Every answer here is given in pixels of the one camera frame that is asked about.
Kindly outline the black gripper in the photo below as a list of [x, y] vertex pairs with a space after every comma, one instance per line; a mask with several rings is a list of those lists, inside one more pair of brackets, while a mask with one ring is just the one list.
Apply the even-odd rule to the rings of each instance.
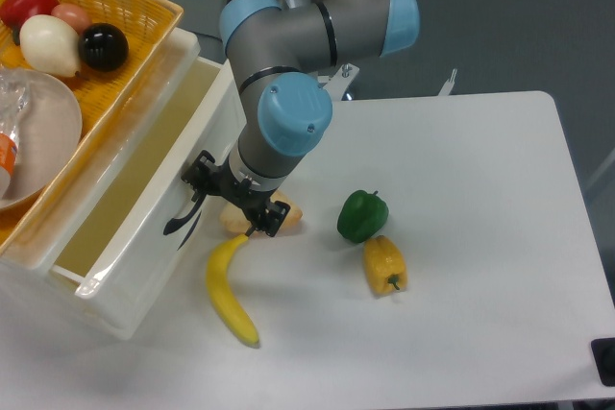
[[275, 237], [290, 211], [286, 202], [269, 201], [271, 191], [257, 191], [252, 181], [237, 180], [228, 163], [216, 166], [214, 157], [207, 150], [194, 159], [181, 179], [192, 189], [191, 201], [194, 203], [212, 195], [238, 207], [250, 223], [245, 232], [248, 237], [255, 232]]

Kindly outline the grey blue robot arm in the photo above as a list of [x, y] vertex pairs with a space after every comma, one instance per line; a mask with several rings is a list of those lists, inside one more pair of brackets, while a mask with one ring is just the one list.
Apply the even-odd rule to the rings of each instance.
[[419, 30], [417, 0], [230, 0], [219, 34], [246, 123], [222, 163], [202, 153], [184, 173], [196, 199], [222, 197], [246, 232], [276, 234], [290, 207], [273, 195], [332, 120], [315, 73], [404, 50]]

